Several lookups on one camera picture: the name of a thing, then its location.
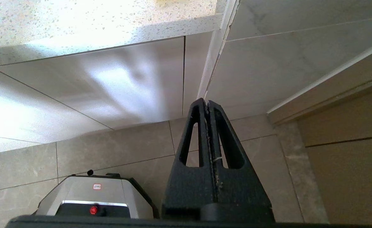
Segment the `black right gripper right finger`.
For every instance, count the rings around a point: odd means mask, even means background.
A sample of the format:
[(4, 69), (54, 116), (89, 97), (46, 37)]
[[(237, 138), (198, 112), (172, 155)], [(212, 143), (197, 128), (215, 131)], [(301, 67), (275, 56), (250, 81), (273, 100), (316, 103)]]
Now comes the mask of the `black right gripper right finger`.
[(208, 102), (214, 202), (209, 219), (274, 219), (272, 205), (221, 105)]

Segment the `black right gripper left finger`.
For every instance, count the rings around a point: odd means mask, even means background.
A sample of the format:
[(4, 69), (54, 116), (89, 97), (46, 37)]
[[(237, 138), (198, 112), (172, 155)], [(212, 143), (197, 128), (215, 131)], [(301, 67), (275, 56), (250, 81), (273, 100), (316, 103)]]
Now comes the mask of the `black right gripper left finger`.
[[(199, 219), (202, 207), (214, 202), (214, 174), (206, 111), (203, 98), (190, 105), (162, 203), (163, 219)], [(199, 166), (189, 167), (187, 159), (195, 124), (198, 127)]]

